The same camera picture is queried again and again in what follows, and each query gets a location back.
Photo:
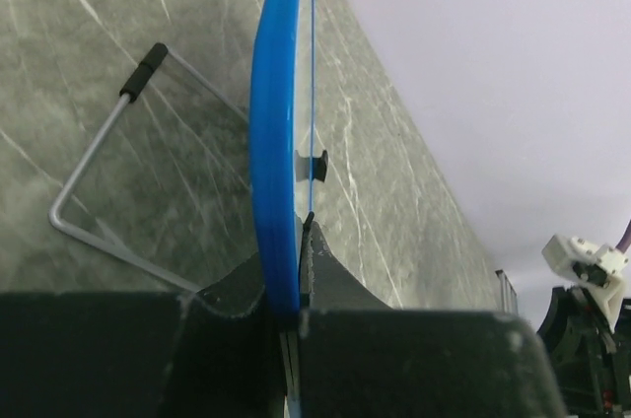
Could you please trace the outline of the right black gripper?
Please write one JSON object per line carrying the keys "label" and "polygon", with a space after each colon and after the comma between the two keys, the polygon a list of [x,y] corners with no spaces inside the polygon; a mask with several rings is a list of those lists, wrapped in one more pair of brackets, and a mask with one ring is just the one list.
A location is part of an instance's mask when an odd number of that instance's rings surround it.
{"label": "right black gripper", "polygon": [[630,415],[630,300],[614,331],[591,294],[555,287],[537,331],[568,412],[577,417]]}

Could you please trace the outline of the blue framed whiteboard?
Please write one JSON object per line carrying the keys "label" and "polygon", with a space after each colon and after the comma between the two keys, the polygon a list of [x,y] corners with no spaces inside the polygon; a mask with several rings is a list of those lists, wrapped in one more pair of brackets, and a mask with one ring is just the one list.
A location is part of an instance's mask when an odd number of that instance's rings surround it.
{"label": "blue framed whiteboard", "polygon": [[300,308],[303,220],[313,209],[315,0],[264,0],[254,40],[249,174],[259,258],[272,311]]}

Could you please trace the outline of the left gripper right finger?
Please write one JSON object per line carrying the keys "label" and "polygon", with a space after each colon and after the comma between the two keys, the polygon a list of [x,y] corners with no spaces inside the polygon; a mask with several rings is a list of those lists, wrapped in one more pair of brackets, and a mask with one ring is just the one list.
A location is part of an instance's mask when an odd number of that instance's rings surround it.
{"label": "left gripper right finger", "polygon": [[562,417],[543,344],[497,311],[398,310],[368,291],[309,221],[298,322],[305,417]]}

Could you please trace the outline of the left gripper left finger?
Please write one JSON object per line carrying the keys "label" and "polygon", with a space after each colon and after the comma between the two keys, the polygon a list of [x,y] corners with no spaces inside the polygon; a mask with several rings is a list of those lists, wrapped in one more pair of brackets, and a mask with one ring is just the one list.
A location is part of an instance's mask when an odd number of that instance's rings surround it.
{"label": "left gripper left finger", "polygon": [[256,257],[195,294],[1,297],[5,417],[280,417]]}

